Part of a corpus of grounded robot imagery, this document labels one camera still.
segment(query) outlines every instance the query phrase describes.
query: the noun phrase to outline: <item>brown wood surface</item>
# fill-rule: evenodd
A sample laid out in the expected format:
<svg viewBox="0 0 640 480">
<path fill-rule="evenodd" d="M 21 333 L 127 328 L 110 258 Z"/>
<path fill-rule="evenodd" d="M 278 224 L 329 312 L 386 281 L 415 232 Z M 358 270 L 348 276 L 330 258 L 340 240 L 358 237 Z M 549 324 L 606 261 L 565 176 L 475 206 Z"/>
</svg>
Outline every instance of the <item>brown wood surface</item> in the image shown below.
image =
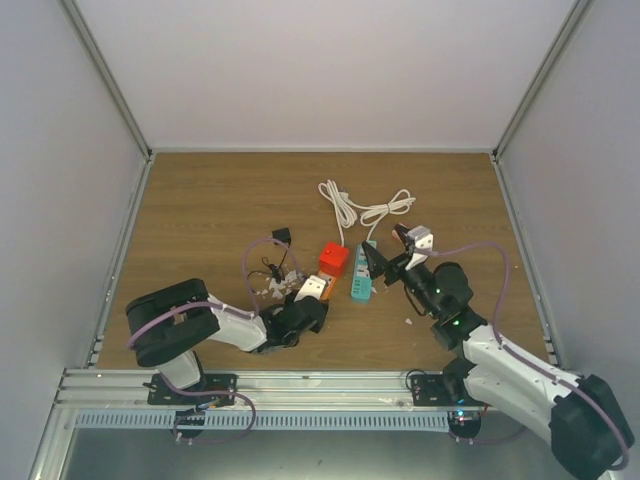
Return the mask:
<svg viewBox="0 0 640 480">
<path fill-rule="evenodd" d="M 502 330 L 544 358 L 531 291 L 486 155 L 190 153 L 156 158 L 98 366 L 136 368 L 133 353 L 124 347 L 129 336 L 124 307 L 141 295 L 198 277 L 221 300 L 250 309 L 241 257 L 253 240 L 270 235 L 273 229 L 291 229 L 301 268 L 315 273 L 325 243 L 339 242 L 333 207 L 317 190 L 318 183 L 329 178 L 363 205 L 384 203 L 401 188 L 417 198 L 410 213 L 387 216 L 373 235 L 387 257 L 402 250 L 390 236 L 398 221 L 431 228 L 436 250 L 481 240 L 503 244 L 511 255 L 513 275 Z M 347 247 L 355 249 L 366 234 L 360 225 L 348 230 Z M 280 259 L 276 247 L 262 247 L 252 253 L 251 268 L 261 267 L 262 255 L 272 262 Z M 473 308 L 488 318 L 502 282 L 500 255 L 478 249 L 455 260 L 462 263 L 475 291 Z M 433 339 L 432 321 L 412 310 L 401 284 L 387 289 L 377 280 L 378 293 L 369 303 L 352 301 L 352 256 L 348 265 L 320 334 L 308 332 L 296 348 L 265 356 L 207 340 L 196 349 L 205 368 L 438 370 L 453 358 Z M 264 277 L 254 275 L 252 281 L 259 291 L 267 288 Z M 267 295 L 260 304 L 275 301 Z"/>
</svg>

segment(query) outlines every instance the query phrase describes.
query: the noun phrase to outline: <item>enclosure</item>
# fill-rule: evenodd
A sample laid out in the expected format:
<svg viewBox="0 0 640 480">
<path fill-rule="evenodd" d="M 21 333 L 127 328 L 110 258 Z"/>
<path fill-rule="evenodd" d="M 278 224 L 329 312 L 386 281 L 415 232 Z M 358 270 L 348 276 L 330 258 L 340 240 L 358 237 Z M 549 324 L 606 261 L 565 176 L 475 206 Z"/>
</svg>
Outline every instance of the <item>enclosure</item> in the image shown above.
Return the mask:
<svg viewBox="0 0 640 480">
<path fill-rule="evenodd" d="M 241 259 L 282 227 L 299 270 L 314 274 L 340 240 L 318 192 L 327 179 L 361 205 L 401 189 L 415 198 L 372 233 L 389 257 L 400 253 L 398 222 L 427 226 L 442 251 L 504 246 L 501 331 L 553 365 L 605 378 L 639 430 L 637 2 L 0 8 L 5 478 L 569 478 L 532 433 L 457 445 L 446 410 L 414 410 L 407 371 L 438 372 L 452 354 L 400 286 L 376 281 L 368 302 L 353 301 L 361 225 L 344 230 L 352 256 L 320 333 L 269 355 L 196 347 L 205 370 L 238 375 L 258 431 L 175 445 L 175 408 L 146 404 L 153 372 L 126 348 L 125 306 L 201 278 L 250 309 Z M 248 268 L 281 256 L 261 245 Z M 491 318 L 499 253 L 455 261 L 472 307 Z M 291 256 L 282 263 L 295 269 Z M 261 308 L 286 294 L 269 272 L 250 281 Z M 207 427 L 231 428 L 229 415 L 220 409 Z M 483 435 L 517 427 L 496 411 L 487 419 Z M 634 453 L 607 478 L 635 478 Z"/>
</svg>

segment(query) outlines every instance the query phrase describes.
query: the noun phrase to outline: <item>wooden tabletop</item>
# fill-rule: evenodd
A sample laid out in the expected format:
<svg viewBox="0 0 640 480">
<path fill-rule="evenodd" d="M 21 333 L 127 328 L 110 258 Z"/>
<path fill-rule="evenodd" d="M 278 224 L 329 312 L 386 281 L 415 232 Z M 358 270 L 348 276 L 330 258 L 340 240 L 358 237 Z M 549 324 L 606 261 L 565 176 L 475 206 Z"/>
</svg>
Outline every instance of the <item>wooden tabletop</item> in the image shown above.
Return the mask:
<svg viewBox="0 0 640 480">
<path fill-rule="evenodd" d="M 512 281 L 501 318 L 503 333 L 545 358 L 542 330 L 513 231 L 488 156 L 482 154 L 161 154 L 153 166 L 135 232 L 105 333 L 100 368 L 137 368 L 125 349 L 129 330 L 124 314 L 131 300 L 182 280 L 197 277 L 230 305 L 251 309 L 241 258 L 247 246 L 277 228 L 289 227 L 293 251 L 304 273 L 317 271 L 318 255 L 328 241 L 340 241 L 332 205 L 318 183 L 335 180 L 361 205 L 386 203 L 401 188 L 416 197 L 411 211 L 389 215 L 373 239 L 387 257 L 402 251 L 391 238 L 395 223 L 425 225 L 436 250 L 482 240 L 504 245 L 512 260 Z M 357 225 L 345 233 L 353 251 L 367 235 Z M 251 269 L 267 256 L 282 255 L 273 245 L 257 247 Z M 503 265 L 496 251 L 476 249 L 455 257 L 475 292 L 472 307 L 490 318 Z M 436 259 L 430 260 L 433 268 Z M 453 355 L 434 340 L 432 320 L 419 317 L 402 285 L 386 288 L 367 304 L 349 295 L 353 256 L 332 294 L 325 328 L 306 333 L 295 348 L 251 355 L 207 340 L 197 348 L 205 368 L 295 370 L 353 369 L 440 370 Z M 291 259 L 285 270 L 292 267 Z M 277 302 L 266 275 L 251 276 L 259 303 Z"/>
</svg>

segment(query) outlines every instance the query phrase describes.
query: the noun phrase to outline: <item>power strip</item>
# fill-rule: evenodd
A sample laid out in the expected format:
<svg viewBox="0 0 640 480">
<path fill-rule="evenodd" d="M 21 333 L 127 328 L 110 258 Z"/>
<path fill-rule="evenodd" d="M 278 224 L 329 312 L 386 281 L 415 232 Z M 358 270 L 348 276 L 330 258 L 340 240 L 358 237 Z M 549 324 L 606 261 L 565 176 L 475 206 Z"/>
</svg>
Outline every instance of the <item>power strip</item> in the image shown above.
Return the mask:
<svg viewBox="0 0 640 480">
<path fill-rule="evenodd" d="M 375 240 L 367 240 L 367 242 L 375 247 Z M 371 298 L 371 289 L 373 281 L 369 276 L 369 265 L 367 257 L 364 254 L 362 245 L 358 245 L 356 250 L 356 262 L 353 269 L 353 281 L 351 282 L 351 298 L 356 302 L 366 303 Z"/>
</svg>

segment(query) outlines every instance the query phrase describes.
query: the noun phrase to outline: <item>slotted metal strip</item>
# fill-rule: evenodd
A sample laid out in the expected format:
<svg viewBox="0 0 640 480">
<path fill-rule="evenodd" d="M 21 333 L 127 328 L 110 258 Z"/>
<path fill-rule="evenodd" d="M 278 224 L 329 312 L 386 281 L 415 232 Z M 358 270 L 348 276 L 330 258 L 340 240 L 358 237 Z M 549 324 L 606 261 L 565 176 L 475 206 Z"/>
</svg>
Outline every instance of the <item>slotted metal strip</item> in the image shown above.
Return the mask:
<svg viewBox="0 0 640 480">
<path fill-rule="evenodd" d="M 76 428 L 167 429 L 173 425 L 174 413 L 166 410 L 82 410 L 76 419 Z M 203 426 L 183 428 L 241 430 L 247 426 L 250 416 L 249 411 L 215 410 L 207 412 Z M 258 413 L 253 429 L 446 432 L 449 427 L 447 414 L 441 412 L 266 411 Z"/>
</svg>

